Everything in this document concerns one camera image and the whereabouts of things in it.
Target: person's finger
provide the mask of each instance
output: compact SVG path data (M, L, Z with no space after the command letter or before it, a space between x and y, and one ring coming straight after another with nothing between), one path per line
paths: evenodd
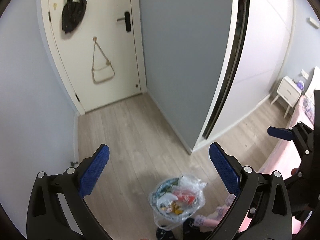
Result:
M297 173L297 171L298 171L298 169L292 169L292 171L291 171L291 175L293 176L294 174L296 174L296 173Z

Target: clear plastic bag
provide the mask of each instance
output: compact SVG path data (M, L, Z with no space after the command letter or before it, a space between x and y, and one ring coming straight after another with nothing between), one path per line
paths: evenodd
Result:
M205 204L203 189L207 184L193 175L167 179L149 195L156 225L172 230Z

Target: floor plank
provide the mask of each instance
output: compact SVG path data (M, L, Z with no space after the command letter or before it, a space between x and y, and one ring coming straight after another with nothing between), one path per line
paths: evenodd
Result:
M280 105L267 101L217 141L242 165L257 170L277 143L267 128L285 127L289 118L283 115ZM189 173L206 181L206 204L197 212L202 215L214 212L228 194L209 160L209 146L189 156L147 94L79 117L78 143L80 160L101 143L110 148L110 160L85 200L114 240L156 239L148 195L164 179ZM175 230L178 239L180 231Z

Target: nightstand drawer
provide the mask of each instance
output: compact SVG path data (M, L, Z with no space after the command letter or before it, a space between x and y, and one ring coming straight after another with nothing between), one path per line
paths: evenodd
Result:
M278 94L285 98L293 107L300 97L300 93L295 90L289 83L283 81L278 88Z

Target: blue textured pad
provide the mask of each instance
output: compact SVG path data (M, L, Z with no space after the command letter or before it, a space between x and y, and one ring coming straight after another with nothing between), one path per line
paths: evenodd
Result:
M268 135L276 137L282 140L291 141L293 140L293 133L290 130L284 128L276 128L270 126L267 130Z
M78 192L82 198L91 194L104 167L109 160L109 156L109 147L104 146L101 151L95 156L94 160L90 163L89 167L80 178Z
M241 191L240 178L229 161L215 144L211 144L209 156L228 192L238 197Z

